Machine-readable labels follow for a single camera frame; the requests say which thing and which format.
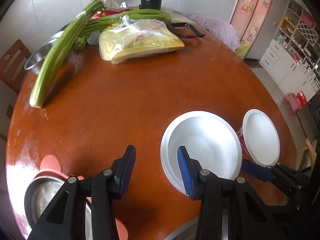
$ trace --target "metal screw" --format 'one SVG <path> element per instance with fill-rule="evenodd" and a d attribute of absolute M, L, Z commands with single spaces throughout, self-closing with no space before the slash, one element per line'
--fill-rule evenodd
<path fill-rule="evenodd" d="M 243 177 L 238 177 L 237 178 L 238 183 L 243 184 L 245 183 L 245 179 Z"/>
<path fill-rule="evenodd" d="M 69 183 L 75 183 L 77 181 L 77 178 L 76 177 L 70 177 L 69 179 L 68 179 L 68 182 Z"/>
<path fill-rule="evenodd" d="M 209 175 L 209 171 L 206 170 L 206 169 L 202 169 L 202 170 L 200 171 L 200 174 L 203 175 L 203 176 L 208 176 L 208 175 Z"/>
<path fill-rule="evenodd" d="M 107 170 L 103 171 L 103 175 L 105 175 L 105 176 L 108 176 L 108 175 L 111 175 L 111 174 L 112 174 L 112 170 L 107 169 Z"/>

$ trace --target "wooden table surface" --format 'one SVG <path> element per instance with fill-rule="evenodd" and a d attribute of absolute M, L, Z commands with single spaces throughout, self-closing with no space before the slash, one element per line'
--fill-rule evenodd
<path fill-rule="evenodd" d="M 29 105 L 36 78 L 29 74 L 14 108 L 6 155 L 8 191 L 25 237 L 30 228 L 24 193 L 46 155 L 55 155 L 64 173 L 87 178 L 109 168 L 129 144 L 137 157 L 128 193 L 113 202 L 129 240 L 163 240 L 198 216 L 200 202 L 170 184 L 160 161 L 166 127 L 188 111 L 217 114 L 237 131 L 249 109 L 260 109 L 279 133 L 279 162 L 295 167 L 293 139 L 265 87 L 236 54 L 206 34 L 183 40 L 186 46 L 177 52 L 119 65 L 103 61 L 97 46 L 72 53 L 42 109 Z M 243 176 L 266 204 L 286 202 L 272 184 Z"/>

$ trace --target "white plate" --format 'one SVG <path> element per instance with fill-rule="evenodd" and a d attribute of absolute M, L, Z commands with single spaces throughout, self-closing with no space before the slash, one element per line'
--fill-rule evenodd
<path fill-rule="evenodd" d="M 185 194 L 177 150 L 185 146 L 191 159 L 220 178 L 235 179 L 241 168 L 240 141 L 221 117 L 204 111 L 182 114 L 165 130 L 161 141 L 161 164 L 171 184 Z"/>
<path fill-rule="evenodd" d="M 279 159 L 280 140 L 270 118 L 260 110 L 251 109 L 243 118 L 243 137 L 252 160 L 266 167 Z"/>

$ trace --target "bundle of vegetables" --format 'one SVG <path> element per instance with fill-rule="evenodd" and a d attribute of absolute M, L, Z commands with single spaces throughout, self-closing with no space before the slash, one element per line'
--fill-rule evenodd
<path fill-rule="evenodd" d="M 79 38 L 76 40 L 73 48 L 77 50 L 84 49 L 86 46 L 87 36 L 96 31 L 103 31 L 105 28 L 114 23 L 121 22 L 122 17 L 125 15 L 128 15 L 129 18 L 133 20 L 156 19 L 165 23 L 171 22 L 171 16 L 169 14 L 155 9 L 138 9 L 110 16 L 104 16 L 88 22 L 88 24 L 79 34 Z"/>
<path fill-rule="evenodd" d="M 94 0 L 88 4 L 84 11 L 68 25 L 61 37 L 50 49 L 31 92 L 29 102 L 32 107 L 41 108 L 43 106 L 58 70 L 79 37 L 80 32 L 92 15 L 104 7 L 99 0 Z"/>

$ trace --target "pink bowl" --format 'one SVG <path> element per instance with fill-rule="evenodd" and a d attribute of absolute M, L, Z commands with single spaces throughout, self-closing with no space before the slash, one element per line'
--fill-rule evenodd
<path fill-rule="evenodd" d="M 35 175 L 35 178 L 39 176 L 53 176 L 63 181 L 66 181 L 69 176 L 62 173 L 62 168 L 59 160 L 54 155 L 47 155 L 43 158 L 40 171 Z M 78 176 L 78 179 L 84 179 L 83 176 Z M 124 224 L 116 219 L 116 225 L 118 229 L 119 239 L 120 240 L 127 240 L 128 239 L 128 231 Z"/>

